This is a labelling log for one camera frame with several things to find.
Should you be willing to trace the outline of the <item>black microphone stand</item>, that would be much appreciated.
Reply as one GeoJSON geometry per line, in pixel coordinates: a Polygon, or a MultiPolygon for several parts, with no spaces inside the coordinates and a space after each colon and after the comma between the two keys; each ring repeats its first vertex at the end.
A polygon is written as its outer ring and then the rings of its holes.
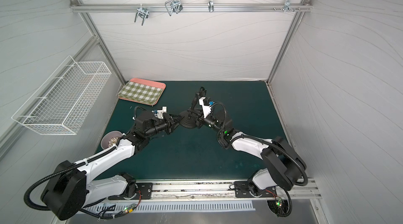
{"type": "Polygon", "coordinates": [[[199,99],[206,97],[206,89],[202,86],[195,93],[195,97],[192,100],[191,107],[186,111],[180,113],[182,119],[179,124],[185,128],[196,128],[197,124],[197,113],[195,111],[195,106],[199,104],[199,99]]]}

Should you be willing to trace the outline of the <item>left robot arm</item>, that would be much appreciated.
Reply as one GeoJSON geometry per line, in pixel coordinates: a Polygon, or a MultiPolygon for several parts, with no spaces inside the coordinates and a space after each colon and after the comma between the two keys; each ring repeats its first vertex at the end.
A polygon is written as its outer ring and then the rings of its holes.
{"type": "Polygon", "coordinates": [[[181,115],[163,112],[157,116],[152,111],[144,111],[134,119],[130,131],[101,151],[99,154],[70,163],[60,163],[56,176],[51,178],[42,195],[42,202],[58,217],[67,220],[87,205],[104,200],[110,196],[120,199],[138,197],[134,177],[120,173],[111,178],[96,178],[115,164],[142,151],[151,137],[164,132],[171,134],[179,125],[181,115]]]}

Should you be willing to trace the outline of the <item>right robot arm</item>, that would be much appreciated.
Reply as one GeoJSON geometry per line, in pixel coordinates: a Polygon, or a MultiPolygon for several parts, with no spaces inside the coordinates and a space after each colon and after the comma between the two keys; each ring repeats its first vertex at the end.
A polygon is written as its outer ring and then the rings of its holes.
{"type": "Polygon", "coordinates": [[[306,164],[287,140],[261,139],[236,130],[225,111],[216,116],[198,115],[195,121],[198,127],[205,125],[216,131],[221,147],[248,153],[263,161],[266,167],[248,179],[248,187],[253,194],[274,186],[290,191],[294,186],[307,185],[306,164]]]}

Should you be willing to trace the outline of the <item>grey bowl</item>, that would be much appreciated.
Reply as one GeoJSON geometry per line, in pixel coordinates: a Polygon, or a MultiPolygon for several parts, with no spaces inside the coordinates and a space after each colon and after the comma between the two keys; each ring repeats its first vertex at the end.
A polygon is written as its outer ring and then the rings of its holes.
{"type": "Polygon", "coordinates": [[[101,140],[101,148],[107,149],[118,142],[120,138],[123,137],[123,134],[120,131],[112,131],[107,133],[101,140]]]}

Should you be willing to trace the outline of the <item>metal hook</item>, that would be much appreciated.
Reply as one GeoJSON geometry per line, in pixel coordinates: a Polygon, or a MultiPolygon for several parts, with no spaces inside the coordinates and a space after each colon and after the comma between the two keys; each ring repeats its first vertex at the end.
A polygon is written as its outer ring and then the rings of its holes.
{"type": "Polygon", "coordinates": [[[214,2],[212,0],[209,0],[207,3],[208,3],[208,11],[210,13],[213,13],[214,12],[214,2]]]}
{"type": "Polygon", "coordinates": [[[274,7],[273,10],[275,12],[282,11],[283,13],[286,13],[286,12],[299,12],[300,8],[299,7],[292,7],[291,2],[289,0],[286,0],[282,7],[279,7],[279,8],[274,7]]]}
{"type": "Polygon", "coordinates": [[[134,22],[137,22],[138,20],[141,20],[141,25],[143,26],[145,23],[145,20],[149,18],[149,11],[148,9],[144,7],[140,7],[136,10],[134,22]]]}
{"type": "Polygon", "coordinates": [[[183,10],[183,5],[180,0],[168,0],[165,2],[164,6],[169,16],[172,16],[174,13],[178,14],[183,10]]]}

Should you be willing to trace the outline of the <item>aluminium crossbar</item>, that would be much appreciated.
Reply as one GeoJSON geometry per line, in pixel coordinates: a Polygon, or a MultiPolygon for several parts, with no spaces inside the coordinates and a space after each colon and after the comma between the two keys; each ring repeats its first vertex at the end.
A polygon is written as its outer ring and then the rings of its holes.
{"type": "MultiPolygon", "coordinates": [[[[214,2],[213,13],[261,13],[275,12],[274,7],[282,7],[284,3],[279,4],[219,4],[214,2]]],[[[201,4],[182,4],[181,13],[210,13],[208,3],[201,4]]],[[[299,7],[299,12],[309,12],[313,5],[291,3],[292,7],[299,7]]],[[[74,13],[135,13],[140,7],[148,9],[149,13],[167,13],[164,4],[82,4],[71,6],[74,13]]]]}

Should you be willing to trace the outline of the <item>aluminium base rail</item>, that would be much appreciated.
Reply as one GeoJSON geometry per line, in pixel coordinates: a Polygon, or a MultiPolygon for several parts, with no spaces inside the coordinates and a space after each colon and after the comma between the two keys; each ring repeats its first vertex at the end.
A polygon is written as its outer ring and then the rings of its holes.
{"type": "MultiPolygon", "coordinates": [[[[236,192],[230,189],[235,181],[246,181],[246,179],[185,179],[185,180],[157,180],[139,179],[137,183],[152,183],[150,192],[151,198],[146,201],[170,202],[170,201],[209,201],[209,200],[263,200],[263,198],[236,198],[236,192]]],[[[267,190],[275,190],[274,194],[286,198],[285,190],[279,186],[270,187],[267,190]]],[[[322,195],[314,179],[310,178],[306,186],[294,186],[288,191],[292,200],[297,199],[322,199],[322,195]]]]}

